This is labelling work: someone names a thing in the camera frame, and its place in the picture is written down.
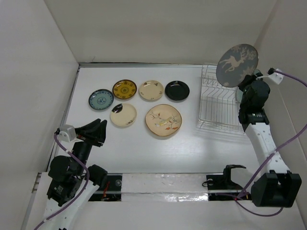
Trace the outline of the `light green floral plate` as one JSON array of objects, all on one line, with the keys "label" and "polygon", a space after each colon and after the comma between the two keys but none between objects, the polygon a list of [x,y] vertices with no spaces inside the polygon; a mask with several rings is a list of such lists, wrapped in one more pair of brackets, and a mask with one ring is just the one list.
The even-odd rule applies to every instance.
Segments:
[{"label": "light green floral plate", "polygon": [[[261,73],[261,71],[259,69],[255,69],[253,76],[255,76],[255,78],[262,76],[263,74]],[[243,96],[243,92],[237,87],[236,89],[236,101],[240,104],[241,100],[242,100],[242,96]]]}]

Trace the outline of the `beige bird branch plate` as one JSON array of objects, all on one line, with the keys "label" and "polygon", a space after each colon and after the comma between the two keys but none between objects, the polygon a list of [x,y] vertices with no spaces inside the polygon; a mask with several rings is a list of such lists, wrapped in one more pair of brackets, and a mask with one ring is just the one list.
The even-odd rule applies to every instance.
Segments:
[{"label": "beige bird branch plate", "polygon": [[175,107],[159,104],[148,111],[145,123],[152,133],[160,137],[168,137],[180,129],[182,116]]}]

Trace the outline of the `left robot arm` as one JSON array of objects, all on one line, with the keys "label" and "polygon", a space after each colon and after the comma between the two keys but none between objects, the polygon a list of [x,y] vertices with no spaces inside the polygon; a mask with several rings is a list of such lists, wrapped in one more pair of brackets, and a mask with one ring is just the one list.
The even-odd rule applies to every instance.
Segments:
[{"label": "left robot arm", "polygon": [[81,209],[97,191],[107,184],[107,171],[86,163],[92,147],[103,146],[107,121],[96,119],[82,127],[62,125],[54,133],[56,144],[65,152],[53,158],[48,176],[52,179],[47,190],[43,220],[37,230],[70,230]]}]

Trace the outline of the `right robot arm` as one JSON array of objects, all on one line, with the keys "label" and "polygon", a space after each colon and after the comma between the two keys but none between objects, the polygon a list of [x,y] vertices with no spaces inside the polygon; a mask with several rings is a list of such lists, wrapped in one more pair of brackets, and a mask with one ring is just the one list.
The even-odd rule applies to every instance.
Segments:
[{"label": "right robot arm", "polygon": [[243,92],[239,122],[260,164],[238,197],[250,193],[257,207],[292,207],[302,180],[284,163],[271,136],[270,123],[263,109],[270,87],[255,75],[245,76],[238,87]]}]

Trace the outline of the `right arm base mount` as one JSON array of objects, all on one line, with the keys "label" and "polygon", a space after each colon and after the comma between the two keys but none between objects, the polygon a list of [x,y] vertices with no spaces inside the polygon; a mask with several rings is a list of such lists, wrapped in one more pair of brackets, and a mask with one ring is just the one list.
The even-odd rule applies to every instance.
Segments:
[{"label": "right arm base mount", "polygon": [[230,164],[226,165],[222,174],[209,174],[206,175],[206,181],[209,190],[242,190],[243,187],[231,179],[231,170],[235,168],[246,169],[243,165]]}]

